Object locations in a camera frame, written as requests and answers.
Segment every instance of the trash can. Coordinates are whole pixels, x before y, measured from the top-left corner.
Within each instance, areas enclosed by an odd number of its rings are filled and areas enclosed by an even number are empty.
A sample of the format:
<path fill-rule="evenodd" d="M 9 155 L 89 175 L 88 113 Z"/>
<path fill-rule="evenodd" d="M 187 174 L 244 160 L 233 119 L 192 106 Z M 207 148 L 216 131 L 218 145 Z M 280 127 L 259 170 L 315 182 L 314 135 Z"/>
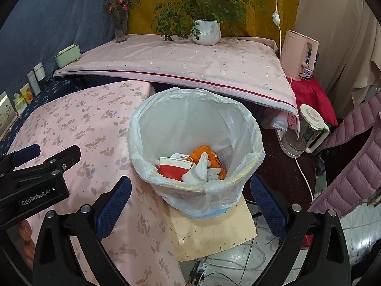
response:
<path fill-rule="evenodd" d="M 211 218 L 236 204 L 262 163 L 262 134 L 241 103 L 204 89 L 172 88 L 154 94 L 130 118 L 131 162 L 144 181 L 185 216 Z M 158 173 L 160 157 L 210 147 L 227 170 L 224 180 L 187 185 Z"/>

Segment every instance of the white flower pot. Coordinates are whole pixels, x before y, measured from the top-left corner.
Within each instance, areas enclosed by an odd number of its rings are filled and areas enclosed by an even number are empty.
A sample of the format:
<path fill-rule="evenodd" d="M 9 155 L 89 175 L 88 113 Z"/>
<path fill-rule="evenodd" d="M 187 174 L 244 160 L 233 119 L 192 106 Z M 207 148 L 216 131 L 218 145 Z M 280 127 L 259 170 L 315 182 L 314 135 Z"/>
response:
<path fill-rule="evenodd" d="M 199 29 L 201 33 L 199 39 L 191 34 L 192 40 L 200 45 L 214 45 L 221 39 L 220 23 L 216 21 L 196 20 L 198 25 L 194 24 L 195 29 Z"/>

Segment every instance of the yellow curtain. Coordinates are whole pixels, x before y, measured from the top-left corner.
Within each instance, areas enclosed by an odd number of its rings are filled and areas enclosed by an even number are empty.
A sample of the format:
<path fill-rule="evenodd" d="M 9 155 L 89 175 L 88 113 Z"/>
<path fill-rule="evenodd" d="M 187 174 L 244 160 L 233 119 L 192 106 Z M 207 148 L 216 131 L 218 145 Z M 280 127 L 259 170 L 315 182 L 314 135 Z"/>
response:
<path fill-rule="evenodd" d="M 127 32 L 131 34 L 155 33 L 155 26 L 151 26 L 154 19 L 153 9 L 156 3 L 164 0 L 142 0 L 141 5 L 135 6 L 129 15 Z M 287 29 L 293 29 L 296 19 L 299 0 L 278 0 L 278 11 L 281 17 L 282 38 Z M 263 0 L 264 11 L 256 8 L 248 9 L 246 14 L 246 29 L 241 35 L 256 36 L 276 40 L 279 45 L 279 31 L 272 22 L 272 13 L 276 7 L 276 0 Z"/>

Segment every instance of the light green container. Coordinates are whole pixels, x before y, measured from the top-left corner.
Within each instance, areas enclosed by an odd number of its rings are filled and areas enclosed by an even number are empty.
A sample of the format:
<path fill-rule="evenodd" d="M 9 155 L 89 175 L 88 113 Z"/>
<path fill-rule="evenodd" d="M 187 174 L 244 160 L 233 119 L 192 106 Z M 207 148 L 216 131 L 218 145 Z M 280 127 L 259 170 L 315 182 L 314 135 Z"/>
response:
<path fill-rule="evenodd" d="M 70 45 L 69 47 L 61 50 L 56 56 L 57 66 L 59 68 L 63 68 L 79 58 L 81 58 L 79 45 Z"/>

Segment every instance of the blue rubber pad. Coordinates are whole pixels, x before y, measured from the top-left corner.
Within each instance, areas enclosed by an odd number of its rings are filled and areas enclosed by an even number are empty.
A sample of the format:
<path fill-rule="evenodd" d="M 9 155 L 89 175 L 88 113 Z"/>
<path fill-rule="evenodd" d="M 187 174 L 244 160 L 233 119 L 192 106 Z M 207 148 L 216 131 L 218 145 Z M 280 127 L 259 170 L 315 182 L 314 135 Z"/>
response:
<path fill-rule="evenodd" d="M 98 215 L 95 235 L 99 241 L 111 234 L 124 206 L 131 196 L 131 191 L 131 180 L 126 177 Z"/>
<path fill-rule="evenodd" d="M 269 225 L 271 233 L 284 240 L 287 236 L 287 218 L 262 180 L 256 175 L 250 181 L 250 191 Z"/>
<path fill-rule="evenodd" d="M 19 167 L 32 159 L 37 158 L 41 153 L 41 149 L 38 144 L 28 146 L 13 155 L 12 165 Z"/>

